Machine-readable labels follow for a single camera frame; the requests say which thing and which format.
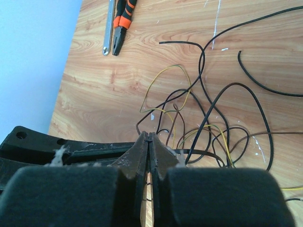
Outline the black zip tie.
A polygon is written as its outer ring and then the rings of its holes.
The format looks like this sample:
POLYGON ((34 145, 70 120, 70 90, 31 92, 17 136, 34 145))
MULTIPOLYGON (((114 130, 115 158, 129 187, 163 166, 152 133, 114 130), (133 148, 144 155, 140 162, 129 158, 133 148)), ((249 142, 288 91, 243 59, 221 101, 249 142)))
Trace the black zip tie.
MULTIPOLYGON (((163 144, 161 141, 160 141, 160 144, 165 148, 167 149, 169 152, 171 152, 172 154, 178 154, 178 155, 181 155, 181 154, 188 154, 190 152, 190 149, 171 149, 170 147, 166 146, 165 144, 163 144)), ((198 149, 194 149, 193 151, 193 154, 194 155, 200 155, 200 156, 208 156, 208 157, 213 157, 216 161, 219 161, 221 162, 221 164, 223 166, 225 166, 222 158, 220 158, 218 155, 214 154, 214 153, 211 153, 209 151, 204 151, 204 150, 198 150, 198 149)))

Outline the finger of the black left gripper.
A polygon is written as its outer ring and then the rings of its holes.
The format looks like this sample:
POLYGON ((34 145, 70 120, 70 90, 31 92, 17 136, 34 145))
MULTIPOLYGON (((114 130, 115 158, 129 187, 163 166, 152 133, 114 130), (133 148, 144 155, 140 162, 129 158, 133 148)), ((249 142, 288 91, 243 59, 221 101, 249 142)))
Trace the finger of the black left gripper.
POLYGON ((122 156, 133 142, 95 143, 66 140, 16 126, 0 144, 0 187, 25 166, 100 162, 108 165, 122 156))

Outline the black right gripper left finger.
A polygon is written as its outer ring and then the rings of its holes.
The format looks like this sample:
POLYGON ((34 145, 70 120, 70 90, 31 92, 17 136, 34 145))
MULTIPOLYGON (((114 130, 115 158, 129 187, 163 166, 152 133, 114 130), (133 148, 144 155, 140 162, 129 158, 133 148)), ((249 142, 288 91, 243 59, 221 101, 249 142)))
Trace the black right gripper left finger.
POLYGON ((3 227, 143 227, 148 134, 122 156, 100 162, 18 169, 0 189, 3 227))

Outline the silver adjustable wrench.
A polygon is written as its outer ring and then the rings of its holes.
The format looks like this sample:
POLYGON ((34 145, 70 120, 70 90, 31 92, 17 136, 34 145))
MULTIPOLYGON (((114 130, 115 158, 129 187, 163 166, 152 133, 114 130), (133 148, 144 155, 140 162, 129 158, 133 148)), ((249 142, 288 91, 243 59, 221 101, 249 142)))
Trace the silver adjustable wrench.
POLYGON ((104 42, 102 48, 102 54, 104 56, 107 56, 110 53, 115 5, 116 5, 115 0, 109 0, 104 42))

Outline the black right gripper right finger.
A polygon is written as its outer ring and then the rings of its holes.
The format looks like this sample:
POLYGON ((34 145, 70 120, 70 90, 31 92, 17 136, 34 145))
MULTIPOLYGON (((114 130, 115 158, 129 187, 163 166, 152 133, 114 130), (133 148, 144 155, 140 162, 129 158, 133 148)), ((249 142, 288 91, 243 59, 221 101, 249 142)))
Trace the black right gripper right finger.
POLYGON ((186 168, 150 134, 156 227, 293 227, 284 196, 267 171, 186 168))

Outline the orange black pliers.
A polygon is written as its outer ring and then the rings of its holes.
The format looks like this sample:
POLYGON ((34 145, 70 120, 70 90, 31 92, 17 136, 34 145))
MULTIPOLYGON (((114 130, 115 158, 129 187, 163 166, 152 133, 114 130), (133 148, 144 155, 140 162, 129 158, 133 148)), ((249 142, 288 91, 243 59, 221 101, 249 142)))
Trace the orange black pliers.
POLYGON ((126 32, 131 25, 132 15, 137 0, 119 0, 116 6, 116 17, 113 21, 115 29, 113 51, 114 56, 118 56, 123 46, 126 32))

